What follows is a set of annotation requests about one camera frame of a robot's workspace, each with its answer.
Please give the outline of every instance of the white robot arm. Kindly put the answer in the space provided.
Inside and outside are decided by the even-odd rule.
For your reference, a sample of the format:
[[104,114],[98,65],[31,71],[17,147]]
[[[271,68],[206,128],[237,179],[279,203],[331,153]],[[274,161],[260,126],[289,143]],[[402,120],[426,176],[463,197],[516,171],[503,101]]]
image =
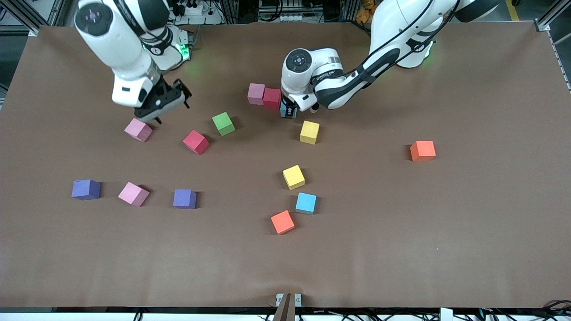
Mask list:
[[344,72],[333,48],[295,49],[287,55],[282,67],[282,104],[301,111],[316,111],[319,105],[339,108],[393,65],[420,65],[450,9],[449,19],[455,14],[469,22],[497,6],[498,0],[383,0],[373,16],[369,56],[354,70]]
[[171,87],[161,75],[184,61],[173,43],[186,31],[166,26],[167,18],[164,0],[80,0],[75,16],[79,34],[115,74],[111,98],[136,108],[143,122],[160,123],[160,114],[183,102],[188,107],[191,96],[180,80]]

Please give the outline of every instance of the purple cube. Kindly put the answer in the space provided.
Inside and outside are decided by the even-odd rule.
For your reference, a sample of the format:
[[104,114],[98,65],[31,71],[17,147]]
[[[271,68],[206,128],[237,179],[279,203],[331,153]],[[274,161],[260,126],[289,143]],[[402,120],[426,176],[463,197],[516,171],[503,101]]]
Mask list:
[[193,190],[175,190],[175,199],[172,205],[182,210],[196,208],[196,192]]
[[101,183],[91,179],[80,179],[73,182],[71,197],[80,200],[98,199]]

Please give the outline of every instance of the orange cube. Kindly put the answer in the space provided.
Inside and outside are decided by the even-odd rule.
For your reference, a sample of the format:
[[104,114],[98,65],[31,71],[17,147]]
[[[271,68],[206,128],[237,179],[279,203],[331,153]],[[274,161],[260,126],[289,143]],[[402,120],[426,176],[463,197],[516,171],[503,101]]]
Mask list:
[[293,230],[295,227],[291,220],[291,216],[289,215],[289,211],[287,210],[272,216],[272,223],[274,224],[278,234],[283,234],[287,231]]
[[411,146],[413,162],[431,161],[436,156],[433,141],[417,141]]

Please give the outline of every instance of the yellow cube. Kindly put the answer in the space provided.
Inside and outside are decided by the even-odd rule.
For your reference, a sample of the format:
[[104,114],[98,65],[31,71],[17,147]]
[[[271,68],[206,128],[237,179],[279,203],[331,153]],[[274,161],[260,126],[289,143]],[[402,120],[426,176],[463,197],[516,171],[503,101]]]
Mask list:
[[305,185],[305,177],[303,177],[299,165],[284,170],[284,178],[290,191]]
[[315,145],[318,132],[319,132],[318,123],[304,121],[303,127],[301,128],[301,134],[299,135],[299,141]]

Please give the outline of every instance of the pink cube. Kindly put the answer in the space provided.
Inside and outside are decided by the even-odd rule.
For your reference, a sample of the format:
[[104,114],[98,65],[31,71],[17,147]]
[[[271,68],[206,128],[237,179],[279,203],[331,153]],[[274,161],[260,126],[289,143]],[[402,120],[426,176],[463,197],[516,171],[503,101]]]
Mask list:
[[135,138],[138,141],[144,142],[147,140],[149,135],[152,133],[152,128],[150,128],[147,124],[143,123],[142,121],[133,118],[131,123],[125,128],[125,132],[129,134],[129,136]]
[[266,88],[264,90],[264,107],[269,109],[280,109],[280,102],[282,102],[281,89]]
[[119,198],[133,206],[141,206],[150,193],[139,186],[128,182],[119,194]]
[[265,85],[259,83],[251,83],[248,90],[248,101],[252,105],[264,105],[264,89]]
[[183,143],[198,155],[202,154],[206,147],[208,147],[206,137],[200,135],[196,130],[191,131],[183,140]]

